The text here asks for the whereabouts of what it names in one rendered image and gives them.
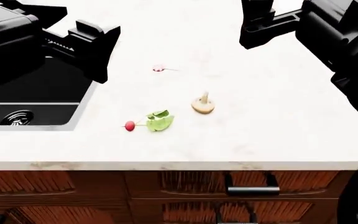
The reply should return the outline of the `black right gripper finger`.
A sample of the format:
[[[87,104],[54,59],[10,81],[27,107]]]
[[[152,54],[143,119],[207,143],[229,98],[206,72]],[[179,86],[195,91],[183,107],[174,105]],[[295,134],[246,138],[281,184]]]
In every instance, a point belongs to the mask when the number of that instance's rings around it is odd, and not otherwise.
[[[247,50],[295,31],[298,11],[275,14],[274,0],[241,0],[243,22],[239,43]]]

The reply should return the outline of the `red radish with green leaf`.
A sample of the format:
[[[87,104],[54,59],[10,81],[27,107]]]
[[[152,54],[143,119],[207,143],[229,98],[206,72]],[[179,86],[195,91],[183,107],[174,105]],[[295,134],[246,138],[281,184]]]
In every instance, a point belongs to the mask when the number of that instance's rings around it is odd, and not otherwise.
[[[137,126],[144,126],[150,132],[161,132],[170,127],[173,123],[175,116],[168,110],[154,111],[145,116],[145,119],[141,119],[138,122],[127,121],[123,128],[128,132],[135,130]]]

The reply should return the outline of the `metal sink drain strainer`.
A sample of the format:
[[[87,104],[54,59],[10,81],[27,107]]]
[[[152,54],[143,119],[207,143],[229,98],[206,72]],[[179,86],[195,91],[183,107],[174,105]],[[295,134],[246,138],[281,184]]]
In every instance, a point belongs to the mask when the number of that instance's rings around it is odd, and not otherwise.
[[[34,114],[29,110],[19,110],[6,115],[0,122],[0,126],[25,126],[33,120]]]

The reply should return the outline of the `white pink radish slice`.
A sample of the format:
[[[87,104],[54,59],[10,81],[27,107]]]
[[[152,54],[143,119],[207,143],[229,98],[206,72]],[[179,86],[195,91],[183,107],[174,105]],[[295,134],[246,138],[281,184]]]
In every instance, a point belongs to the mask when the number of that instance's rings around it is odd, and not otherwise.
[[[163,71],[165,71],[165,70],[171,70],[171,71],[176,71],[176,72],[178,72],[178,70],[173,69],[173,68],[167,68],[167,67],[165,67],[164,65],[155,65],[155,66],[152,67],[152,70],[153,70],[154,72],[163,72]]]

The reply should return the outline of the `brown wooden cabinet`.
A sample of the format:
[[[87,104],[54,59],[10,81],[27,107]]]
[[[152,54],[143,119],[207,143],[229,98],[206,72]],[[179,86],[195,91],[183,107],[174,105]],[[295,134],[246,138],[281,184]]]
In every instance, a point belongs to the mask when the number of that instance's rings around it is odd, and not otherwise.
[[[0,171],[0,224],[134,224],[132,199],[331,199],[278,195],[133,198],[126,171]]]

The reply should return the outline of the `black kitchen sink basin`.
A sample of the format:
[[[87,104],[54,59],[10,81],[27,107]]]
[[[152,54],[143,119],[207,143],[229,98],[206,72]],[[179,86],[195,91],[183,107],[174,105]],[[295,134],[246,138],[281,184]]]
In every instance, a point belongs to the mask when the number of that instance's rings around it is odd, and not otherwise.
[[[63,126],[70,122],[92,81],[82,70],[47,57],[38,70],[0,85],[0,122],[8,114],[29,110],[34,114],[28,129]],[[21,126],[0,126],[0,130]]]

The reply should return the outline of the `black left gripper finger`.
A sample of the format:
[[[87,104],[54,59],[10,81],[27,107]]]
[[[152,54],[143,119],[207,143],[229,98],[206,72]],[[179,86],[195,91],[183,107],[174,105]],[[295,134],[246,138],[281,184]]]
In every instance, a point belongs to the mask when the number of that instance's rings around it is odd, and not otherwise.
[[[74,50],[76,65],[86,78],[107,82],[109,60],[120,34],[119,26],[105,32],[84,20],[77,20],[76,27],[68,31],[68,43]]]

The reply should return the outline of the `beige mushroom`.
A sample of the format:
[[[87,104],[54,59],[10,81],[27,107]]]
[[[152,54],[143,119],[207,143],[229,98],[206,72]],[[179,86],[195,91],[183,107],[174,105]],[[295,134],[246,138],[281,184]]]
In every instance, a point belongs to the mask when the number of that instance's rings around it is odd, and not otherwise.
[[[191,102],[191,107],[198,113],[209,114],[215,109],[215,103],[209,99],[209,93],[205,92]]]

